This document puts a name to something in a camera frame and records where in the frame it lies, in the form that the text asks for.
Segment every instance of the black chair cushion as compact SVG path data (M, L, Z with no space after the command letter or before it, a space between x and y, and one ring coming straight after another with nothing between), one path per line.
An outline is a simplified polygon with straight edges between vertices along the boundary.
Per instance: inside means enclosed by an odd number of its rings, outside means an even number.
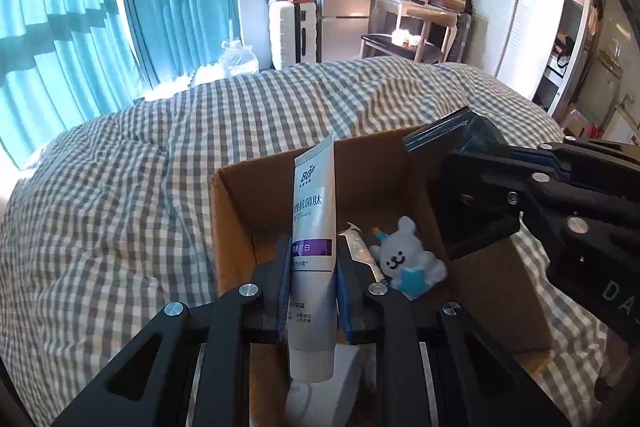
M392 55L407 58L408 60L414 60L415 58L415 51L413 49L393 44L391 42L391 35L384 33L372 33L369 35L363 35L362 40L364 40L365 42L370 42L371 44L375 44L376 46L380 46ZM424 49L422 50L422 62L433 64L434 62L439 61L441 58L442 52L436 46L434 46L430 42L424 43Z

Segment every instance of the blue star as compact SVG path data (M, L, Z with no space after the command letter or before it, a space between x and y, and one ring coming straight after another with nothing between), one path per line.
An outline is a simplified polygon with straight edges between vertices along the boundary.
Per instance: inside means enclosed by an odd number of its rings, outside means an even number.
M424 281L424 268L402 268L400 277L392 281L391 286L401 291L410 301L427 293L431 286Z

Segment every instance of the bed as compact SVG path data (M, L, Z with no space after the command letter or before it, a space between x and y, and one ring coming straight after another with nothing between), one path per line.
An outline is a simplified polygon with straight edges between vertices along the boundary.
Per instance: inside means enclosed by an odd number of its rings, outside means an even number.
M201 85L78 126L22 172L0 225L0 357L48 425L169 301L216 296L209 175L227 164L437 120L468 105L511 144L561 140L538 107L464 64L298 65ZM606 328L513 236L554 339L542 389L574 425L595 405Z

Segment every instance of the purple label band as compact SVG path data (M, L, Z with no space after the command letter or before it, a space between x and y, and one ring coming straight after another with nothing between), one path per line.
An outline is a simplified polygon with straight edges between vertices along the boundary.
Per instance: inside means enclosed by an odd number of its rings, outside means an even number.
M303 239L291 245L291 255L331 255L331 239Z

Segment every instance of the white letter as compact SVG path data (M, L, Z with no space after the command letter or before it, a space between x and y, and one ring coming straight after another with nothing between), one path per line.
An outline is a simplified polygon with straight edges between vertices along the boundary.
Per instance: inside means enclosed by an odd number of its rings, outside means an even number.
M618 306L619 310L626 310L626 314L628 315L631 312L631 308L634 305L634 301L636 300L635 295L631 295L626 301L624 301L620 306Z
M609 281L607 284L607 289L604 290L602 296L607 299L607 301L612 301L615 299L620 293L620 285L615 281Z

